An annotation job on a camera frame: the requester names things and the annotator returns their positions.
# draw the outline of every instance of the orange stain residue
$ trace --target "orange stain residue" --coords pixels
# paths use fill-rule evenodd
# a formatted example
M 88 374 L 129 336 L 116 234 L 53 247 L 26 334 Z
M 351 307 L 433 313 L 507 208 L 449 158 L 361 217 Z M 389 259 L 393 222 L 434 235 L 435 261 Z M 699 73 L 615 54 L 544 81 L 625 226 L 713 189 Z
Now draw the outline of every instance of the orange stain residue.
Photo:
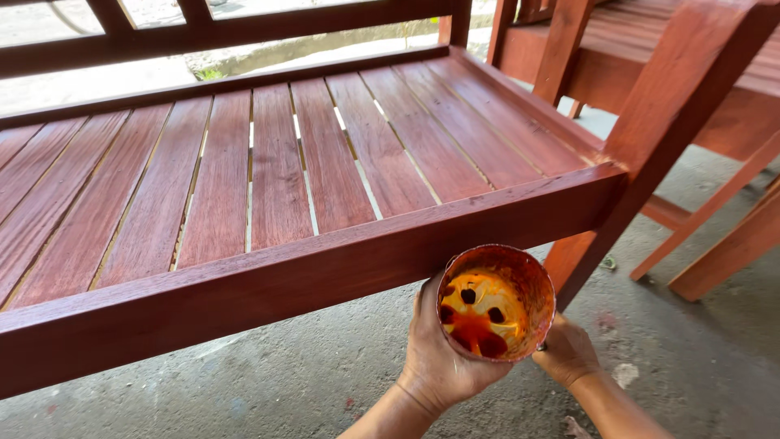
M 461 346 L 494 359 L 527 328 L 527 315 L 514 288 L 486 269 L 468 270 L 452 279 L 441 298 L 440 316 Z

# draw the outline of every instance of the finger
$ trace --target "finger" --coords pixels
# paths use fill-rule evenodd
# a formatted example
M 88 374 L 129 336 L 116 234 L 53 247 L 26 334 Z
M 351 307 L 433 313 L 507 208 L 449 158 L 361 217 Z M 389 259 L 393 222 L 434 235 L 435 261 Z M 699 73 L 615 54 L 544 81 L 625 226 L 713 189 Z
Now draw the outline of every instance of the finger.
M 438 326 L 439 324 L 436 307 L 438 305 L 438 288 L 443 276 L 444 270 L 429 279 L 420 290 L 420 322 L 423 325 Z

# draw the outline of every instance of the green plant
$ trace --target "green plant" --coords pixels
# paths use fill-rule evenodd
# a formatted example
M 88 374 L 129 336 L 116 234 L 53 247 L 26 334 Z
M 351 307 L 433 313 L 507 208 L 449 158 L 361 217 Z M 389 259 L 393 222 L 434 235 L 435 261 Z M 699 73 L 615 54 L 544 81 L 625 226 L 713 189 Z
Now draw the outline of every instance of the green plant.
M 214 80 L 214 79 L 224 78 L 225 74 L 223 72 L 220 72 L 219 70 L 203 69 L 196 72 L 195 77 L 198 80 Z

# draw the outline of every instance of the forearm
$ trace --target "forearm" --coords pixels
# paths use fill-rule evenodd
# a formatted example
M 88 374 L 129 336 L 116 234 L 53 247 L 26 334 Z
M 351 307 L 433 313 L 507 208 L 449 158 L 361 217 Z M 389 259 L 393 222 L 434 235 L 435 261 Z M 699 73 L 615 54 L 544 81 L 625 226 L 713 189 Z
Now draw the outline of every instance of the forearm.
M 673 439 L 606 372 L 579 378 L 569 391 L 604 439 Z
M 438 419 L 397 384 L 339 439 L 418 438 Z

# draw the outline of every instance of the wooden chair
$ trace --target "wooden chair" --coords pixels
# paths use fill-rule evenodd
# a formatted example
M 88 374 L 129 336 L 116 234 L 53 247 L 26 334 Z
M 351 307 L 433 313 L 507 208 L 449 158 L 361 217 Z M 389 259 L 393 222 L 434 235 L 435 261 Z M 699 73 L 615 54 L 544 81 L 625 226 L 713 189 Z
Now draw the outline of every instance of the wooden chair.
M 499 0 L 488 63 L 535 85 L 534 94 L 558 105 L 576 101 L 570 117 L 588 104 L 615 114 L 650 59 L 679 0 L 554 0 L 545 8 Z M 673 233 L 630 276 L 639 280 L 682 244 L 780 154 L 780 30 L 770 37 L 693 143 L 743 162 L 742 169 L 696 212 L 653 195 L 642 213 Z
M 451 16 L 449 45 L 0 119 L 0 398 L 407 284 L 488 242 L 559 240 L 545 265 L 564 309 L 780 21 L 685 3 L 602 142 L 466 54 L 468 1 L 213 20 L 179 0 L 187 24 L 142 30 L 90 4 L 106 35 L 0 48 L 0 77 L 431 16 Z

